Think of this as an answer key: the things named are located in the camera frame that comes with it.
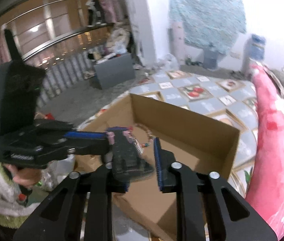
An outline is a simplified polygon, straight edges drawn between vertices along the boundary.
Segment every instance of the hanging clothes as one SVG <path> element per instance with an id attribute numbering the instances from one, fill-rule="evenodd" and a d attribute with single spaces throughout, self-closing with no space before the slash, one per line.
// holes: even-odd
<path id="1" fill-rule="evenodd" d="M 113 0 L 102 0 L 101 5 L 105 13 L 106 22 L 116 23 L 117 17 L 116 17 L 114 5 L 113 5 Z"/>
<path id="2" fill-rule="evenodd" d="M 124 14 L 119 1 L 118 0 L 111 0 L 111 1 L 113 3 L 114 11 L 116 14 L 116 21 L 122 22 L 124 20 Z"/>
<path id="3" fill-rule="evenodd" d="M 105 23 L 105 16 L 99 0 L 88 0 L 88 26 Z"/>
<path id="4" fill-rule="evenodd" d="M 0 28 L 0 65 L 12 60 L 5 40 L 5 27 L 6 25 L 3 25 Z"/>

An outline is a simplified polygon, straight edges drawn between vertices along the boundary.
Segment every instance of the metal rail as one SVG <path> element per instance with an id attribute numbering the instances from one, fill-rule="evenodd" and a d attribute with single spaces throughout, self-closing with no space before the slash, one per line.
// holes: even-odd
<path id="1" fill-rule="evenodd" d="M 81 27 L 81 28 L 79 28 L 75 31 L 65 33 L 65 34 L 60 35 L 53 40 L 47 41 L 47 42 L 37 46 L 36 48 L 32 49 L 31 51 L 27 52 L 26 54 L 24 54 L 22 56 L 22 59 L 23 59 L 23 61 L 27 61 L 30 58 L 32 58 L 33 56 L 39 54 L 40 52 L 46 50 L 47 48 L 52 47 L 52 46 L 54 46 L 54 45 L 56 45 L 56 44 L 58 44 L 62 41 L 65 41 L 69 38 L 72 38 L 74 36 L 77 36 L 77 35 L 85 33 L 85 32 L 93 31 L 93 30 L 100 29 L 100 28 L 103 28 L 103 27 L 108 27 L 108 26 L 113 26 L 113 23 L 108 23 L 108 24 L 104 24 L 104 25 L 97 25 L 97 26 L 93 26 L 93 27 L 85 26 L 85 27 Z"/>
<path id="2" fill-rule="evenodd" d="M 50 3 L 43 4 L 43 5 L 41 5 L 41 6 L 38 6 L 38 7 L 36 7 L 36 8 L 33 8 L 33 9 L 31 9 L 31 10 L 25 12 L 25 13 L 22 13 L 21 15 L 15 17 L 14 19 L 12 19 L 12 20 L 10 20 L 9 22 L 7 22 L 6 24 L 9 24 L 9 23 L 11 23 L 12 21 L 16 20 L 17 18 L 19 18 L 19 17 L 21 17 L 21 16 L 23 16 L 23 15 L 29 13 L 29 12 L 32 12 L 32 11 L 34 11 L 34 10 L 36 10 L 36 9 L 42 8 L 42 7 L 44 7 L 44 6 L 47 6 L 47 5 L 50 5 L 50 4 L 53 4 L 53 3 L 61 2 L 61 1 L 66 1 L 66 0 L 58 0 L 58 1 L 54 1 L 54 2 L 50 2 Z"/>

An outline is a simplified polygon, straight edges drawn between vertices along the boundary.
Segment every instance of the patterned bed sheet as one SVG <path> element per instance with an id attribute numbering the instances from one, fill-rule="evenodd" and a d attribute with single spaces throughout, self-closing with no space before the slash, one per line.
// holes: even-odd
<path id="1" fill-rule="evenodd" d="M 201 76 L 182 71 L 160 71 L 140 82 L 140 85 L 126 91 L 98 113 L 83 122 L 78 129 L 96 119 L 111 105 L 129 93 L 143 95 L 164 101 L 181 108 L 225 122 L 241 131 L 238 150 L 228 182 L 242 197 L 250 184 L 255 154 L 257 150 L 258 116 L 255 86 L 249 81 L 235 81 Z M 113 216 L 116 240 L 149 240 L 130 228 L 125 236 L 117 235 L 118 218 Z M 120 217 L 121 224 L 132 224 L 125 216 Z"/>

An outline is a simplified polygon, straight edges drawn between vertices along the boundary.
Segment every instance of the person's hand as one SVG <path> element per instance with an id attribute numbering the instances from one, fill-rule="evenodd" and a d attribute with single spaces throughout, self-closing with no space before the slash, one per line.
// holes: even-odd
<path id="1" fill-rule="evenodd" d="M 4 164 L 4 166 L 13 175 L 13 181 L 26 188 L 34 186 L 41 179 L 40 169 L 23 168 L 18 170 L 16 166 L 11 164 Z"/>

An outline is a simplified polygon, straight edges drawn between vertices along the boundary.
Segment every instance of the bead string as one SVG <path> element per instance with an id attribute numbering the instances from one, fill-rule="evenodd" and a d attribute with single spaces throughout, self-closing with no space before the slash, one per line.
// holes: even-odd
<path id="1" fill-rule="evenodd" d="M 143 124 L 140 124 L 140 123 L 136 123 L 135 124 L 136 127 L 144 130 L 146 132 L 146 135 L 147 135 L 147 138 L 148 138 L 148 142 L 147 143 L 143 143 L 143 144 L 140 144 L 142 148 L 146 148 L 146 147 L 149 147 L 153 141 L 153 138 L 154 136 L 152 135 L 152 132 L 148 129 L 148 127 L 146 127 L 145 125 Z M 133 127 L 128 127 L 128 130 L 130 131 L 131 135 L 133 138 L 135 138 L 132 134 L 132 131 L 133 131 Z"/>

